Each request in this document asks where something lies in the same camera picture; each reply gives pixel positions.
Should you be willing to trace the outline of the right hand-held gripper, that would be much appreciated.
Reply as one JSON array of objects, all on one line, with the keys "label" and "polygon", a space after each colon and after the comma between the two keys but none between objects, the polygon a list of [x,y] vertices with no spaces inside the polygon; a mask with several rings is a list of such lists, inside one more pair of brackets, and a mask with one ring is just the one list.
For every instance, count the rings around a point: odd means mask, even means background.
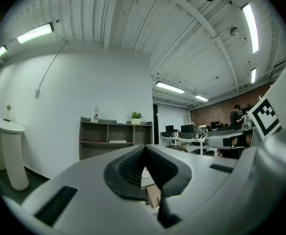
[{"label": "right hand-held gripper", "polygon": [[264,96],[248,112],[256,128],[212,131],[205,138],[205,144],[219,149],[248,148],[265,140],[281,128],[273,107]]}]

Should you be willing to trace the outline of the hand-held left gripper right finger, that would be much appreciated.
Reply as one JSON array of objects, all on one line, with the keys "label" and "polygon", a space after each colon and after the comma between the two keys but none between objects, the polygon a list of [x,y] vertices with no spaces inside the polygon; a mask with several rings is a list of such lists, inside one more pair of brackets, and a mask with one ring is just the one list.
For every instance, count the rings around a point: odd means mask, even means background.
[{"label": "hand-held left gripper right finger", "polygon": [[286,209],[286,136],[271,136],[238,160],[148,146],[160,168],[156,226],[146,235],[277,234]]}]

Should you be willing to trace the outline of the white pedestal table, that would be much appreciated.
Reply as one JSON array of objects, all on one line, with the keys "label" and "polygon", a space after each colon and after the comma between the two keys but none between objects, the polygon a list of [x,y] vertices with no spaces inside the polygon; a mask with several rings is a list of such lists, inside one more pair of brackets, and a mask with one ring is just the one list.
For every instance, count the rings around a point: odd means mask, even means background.
[{"label": "white pedestal table", "polygon": [[22,134],[25,128],[0,117],[0,171],[6,171],[10,184],[17,191],[29,187],[22,155]]}]

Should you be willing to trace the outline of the small cardboard box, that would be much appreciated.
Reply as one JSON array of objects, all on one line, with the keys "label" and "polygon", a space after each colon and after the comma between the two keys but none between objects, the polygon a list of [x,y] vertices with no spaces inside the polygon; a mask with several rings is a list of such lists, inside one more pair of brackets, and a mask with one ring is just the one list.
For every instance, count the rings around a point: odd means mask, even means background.
[{"label": "small cardboard box", "polygon": [[161,191],[157,187],[146,167],[144,167],[141,175],[141,189],[145,190],[151,208],[158,208],[161,201]]}]

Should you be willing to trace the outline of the green potted plant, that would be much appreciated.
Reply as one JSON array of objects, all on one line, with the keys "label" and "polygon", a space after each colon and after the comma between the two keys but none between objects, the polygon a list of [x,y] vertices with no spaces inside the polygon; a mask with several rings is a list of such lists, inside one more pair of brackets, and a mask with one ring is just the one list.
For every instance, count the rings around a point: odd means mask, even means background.
[{"label": "green potted plant", "polygon": [[131,124],[140,125],[141,124],[142,114],[139,112],[132,112]]}]

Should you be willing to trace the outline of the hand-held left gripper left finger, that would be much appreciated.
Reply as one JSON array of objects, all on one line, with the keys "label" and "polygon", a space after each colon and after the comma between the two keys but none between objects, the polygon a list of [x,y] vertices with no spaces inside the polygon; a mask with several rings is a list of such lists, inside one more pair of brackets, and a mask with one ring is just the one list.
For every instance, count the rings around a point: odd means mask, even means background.
[{"label": "hand-held left gripper left finger", "polygon": [[[3,200],[35,235],[160,235],[165,229],[144,201],[120,198],[104,181],[107,164],[136,148],[81,160],[35,189],[21,205],[8,197]],[[37,218],[38,212],[65,187],[73,189],[74,195],[55,222],[48,225]]]}]

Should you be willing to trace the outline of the grey wooden shelf unit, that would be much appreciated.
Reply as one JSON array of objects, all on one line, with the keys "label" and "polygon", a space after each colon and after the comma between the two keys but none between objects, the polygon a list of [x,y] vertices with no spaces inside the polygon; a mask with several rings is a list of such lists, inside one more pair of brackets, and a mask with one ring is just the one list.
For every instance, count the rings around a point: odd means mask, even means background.
[{"label": "grey wooden shelf unit", "polygon": [[[109,140],[126,140],[128,143],[108,143]],[[133,125],[117,124],[115,120],[99,119],[98,123],[90,118],[80,118],[79,129],[79,160],[126,148],[139,144],[153,143],[152,122],[141,122]]]}]

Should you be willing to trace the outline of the white long office desk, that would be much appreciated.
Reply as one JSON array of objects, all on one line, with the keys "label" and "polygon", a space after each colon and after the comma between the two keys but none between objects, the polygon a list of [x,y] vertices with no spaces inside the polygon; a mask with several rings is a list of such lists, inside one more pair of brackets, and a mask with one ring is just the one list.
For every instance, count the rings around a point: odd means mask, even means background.
[{"label": "white long office desk", "polygon": [[189,151],[187,150],[189,153],[194,153],[196,152],[199,155],[203,155],[204,151],[206,151],[206,147],[205,147],[205,138],[192,138],[192,139],[184,139],[184,138],[179,138],[179,137],[163,137],[160,136],[160,146],[164,146],[164,147],[169,147],[170,146],[170,142],[174,141],[174,146],[176,147],[178,144],[188,144],[189,146],[191,146],[191,144],[194,143],[199,143],[199,145],[196,145],[193,151]]}]

